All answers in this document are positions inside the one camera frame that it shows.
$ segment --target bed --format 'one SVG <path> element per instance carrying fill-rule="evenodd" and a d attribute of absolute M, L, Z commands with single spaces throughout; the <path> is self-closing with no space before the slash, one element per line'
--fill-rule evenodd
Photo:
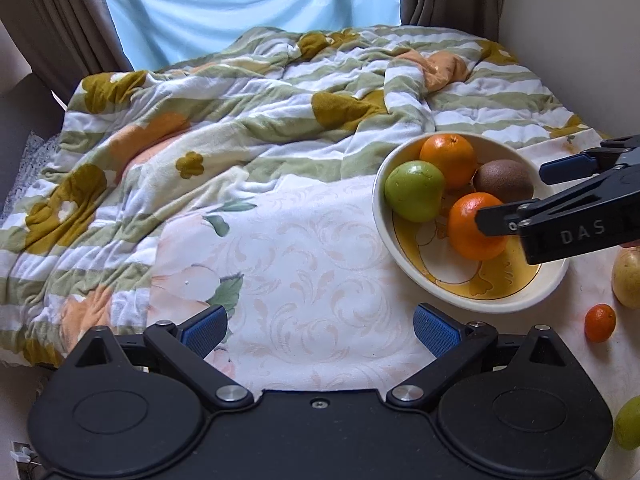
<path fill-rule="evenodd" d="M 458 56 L 465 76 L 430 91 L 409 52 Z M 411 326 L 426 293 L 384 249 L 370 190 L 395 146 L 435 130 L 490 136 L 538 162 L 600 140 L 499 44 L 446 28 L 254 28 L 160 72 L 89 76 L 0 230 L 0 358 L 56 366 L 96 324 L 139 333 L 222 304 L 229 330 L 207 361 L 254 393 L 385 391 L 433 357 Z M 612 301 L 602 276 L 613 254 L 576 258 L 545 304 L 487 320 L 555 326 L 615 410 L 628 398 L 618 379 L 640 378 L 614 378 L 601 360 L 626 361 L 637 345 L 622 333 L 594 355 L 575 329 L 589 295 Z M 607 478 L 637 469 L 604 462 Z"/>

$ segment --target blue gripper pad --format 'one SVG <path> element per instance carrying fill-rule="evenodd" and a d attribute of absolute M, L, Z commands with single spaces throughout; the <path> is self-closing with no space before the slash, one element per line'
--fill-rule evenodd
<path fill-rule="evenodd" d="M 586 153 L 560 158 L 540 166 L 540 180 L 545 184 L 559 184 L 577 178 L 587 178 L 598 172 L 595 158 Z"/>
<path fill-rule="evenodd" d="M 458 330 L 420 306 L 414 312 L 414 332 L 436 357 L 446 354 L 462 340 Z"/>
<path fill-rule="evenodd" d="M 210 314 L 182 330 L 180 342 L 201 358 L 205 358 L 226 334 L 226 311 L 219 306 Z"/>

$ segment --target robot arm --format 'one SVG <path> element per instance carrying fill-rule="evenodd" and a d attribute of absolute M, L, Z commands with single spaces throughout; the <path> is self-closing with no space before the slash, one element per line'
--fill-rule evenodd
<path fill-rule="evenodd" d="M 638 240 L 640 136 L 600 146 L 540 167 L 546 184 L 597 176 L 544 200 L 483 208 L 478 228 L 487 236 L 518 235 L 530 264 Z"/>

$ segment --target circular pad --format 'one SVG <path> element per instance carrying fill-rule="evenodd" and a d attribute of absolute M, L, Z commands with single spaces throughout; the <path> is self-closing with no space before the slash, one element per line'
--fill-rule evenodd
<path fill-rule="evenodd" d="M 74 419 L 78 426 L 91 433 L 123 433 L 144 420 L 148 406 L 145 398 L 138 394 L 112 390 L 78 402 Z"/>
<path fill-rule="evenodd" d="M 530 388 L 516 388 L 494 400 L 498 420 L 514 430 L 529 433 L 551 431 L 566 418 L 566 406 L 556 396 Z"/>
<path fill-rule="evenodd" d="M 198 397 L 171 378 L 110 365 L 56 374 L 31 410 L 29 434 L 44 463 L 66 474 L 147 472 L 177 456 L 202 425 Z"/>
<path fill-rule="evenodd" d="M 473 462 L 523 476 L 560 476 L 599 456 L 609 440 L 611 416 L 580 375 L 567 367 L 470 376 L 447 390 L 438 425 Z"/>

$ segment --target striped comforter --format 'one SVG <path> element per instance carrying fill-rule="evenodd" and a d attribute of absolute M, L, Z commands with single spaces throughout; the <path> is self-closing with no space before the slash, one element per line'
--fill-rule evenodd
<path fill-rule="evenodd" d="M 397 58 L 409 49 L 450 51 L 470 75 L 428 94 L 419 67 Z M 254 28 L 161 72 L 89 76 L 56 155 L 0 230 L 0 360 L 57 365 L 96 324 L 140 332 L 154 288 L 180 290 L 164 295 L 169 304 L 217 302 L 231 314 L 241 277 L 220 278 L 201 298 L 197 272 L 174 283 L 180 248 L 154 265 L 177 216 L 202 210 L 224 237 L 218 213 L 252 208 L 247 199 L 277 193 L 286 178 L 373 174 L 424 132 L 481 133 L 519 148 L 581 129 L 499 44 L 446 28 Z"/>

